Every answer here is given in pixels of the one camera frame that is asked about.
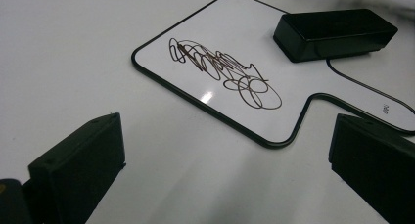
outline black box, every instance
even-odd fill
[[[332,169],[390,223],[415,223],[415,144],[376,122],[339,114]]]
[[[361,55],[384,48],[397,28],[367,9],[285,14],[274,40],[293,62]]]
[[[124,166],[119,113],[85,123],[28,166],[33,222],[85,223]]]
[[[0,221],[2,224],[33,224],[21,183],[16,179],[0,179]]]

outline whiteboard tab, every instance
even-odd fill
[[[215,0],[137,48],[132,62],[267,148],[294,140],[315,98],[415,134],[415,111],[401,101],[330,61],[290,62],[273,40],[284,14],[257,0]]]

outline white surface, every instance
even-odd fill
[[[272,39],[275,24],[283,14],[254,0],[218,0],[140,49],[134,59],[144,69],[270,142],[288,141],[306,100],[322,93],[335,96],[400,129],[415,132],[415,112],[401,103],[337,75],[325,61],[291,63]],[[189,40],[210,49],[210,55],[217,57],[216,52],[221,52],[233,57],[246,70],[244,73],[235,69],[227,72],[225,68],[223,72],[217,72],[210,62],[218,65],[222,58],[201,60],[201,55],[207,54],[205,48],[195,50],[195,43]],[[207,70],[200,71],[185,53],[178,50],[179,45],[185,45],[195,62],[207,65]],[[174,59],[183,60],[174,61],[170,49],[176,49],[172,53]],[[228,78],[247,84],[246,75],[250,79],[260,79],[250,86],[253,91],[266,90],[264,83],[275,90],[278,96],[270,89],[255,96],[263,103],[259,108],[275,109],[257,109],[247,90],[238,93],[224,87]],[[226,86],[238,88],[237,83]],[[207,93],[210,95],[208,103],[204,100]],[[387,106],[387,112],[384,112],[384,106]]]
[[[127,166],[88,223],[384,222],[327,160],[345,111],[313,102],[295,142],[269,151],[134,69],[136,47],[210,1],[0,0],[0,177],[25,182],[35,158],[120,112]],[[415,107],[413,0],[260,1],[291,13],[365,7],[395,24],[375,64],[334,65]]]

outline black plastic block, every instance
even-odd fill
[[[93,119],[28,167],[35,223],[83,224],[123,169],[118,113]]]
[[[293,62],[335,59],[384,48],[397,28],[367,9],[285,14],[274,40]]]
[[[384,125],[339,114],[332,169],[390,223],[415,223],[415,144]]]
[[[32,223],[18,180],[0,179],[0,223]]]

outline black eraser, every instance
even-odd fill
[[[274,40],[293,62],[362,55],[384,48],[397,28],[368,9],[285,14]]]
[[[370,120],[339,114],[329,161],[390,223],[415,223],[415,144]]]
[[[0,222],[32,224],[21,183],[16,179],[0,179]]]
[[[124,166],[119,113],[90,120],[28,166],[42,197],[32,212],[42,223],[83,224]]]

